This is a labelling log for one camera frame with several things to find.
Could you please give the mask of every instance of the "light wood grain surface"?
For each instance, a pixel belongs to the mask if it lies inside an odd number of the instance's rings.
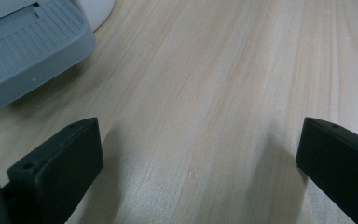
[[[0,110],[1,185],[98,117],[105,166],[69,223],[351,223],[295,156],[306,116],[358,133],[358,0],[117,0],[96,35]]]

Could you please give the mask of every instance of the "gray ribbed surface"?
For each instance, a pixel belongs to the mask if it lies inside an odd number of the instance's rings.
[[[0,36],[0,82],[55,53],[83,29],[85,22],[66,0],[34,8],[35,20]]]

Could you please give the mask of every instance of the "gray plastic tray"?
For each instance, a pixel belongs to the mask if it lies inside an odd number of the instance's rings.
[[[96,44],[68,0],[32,4],[0,19],[0,107],[87,57]]]

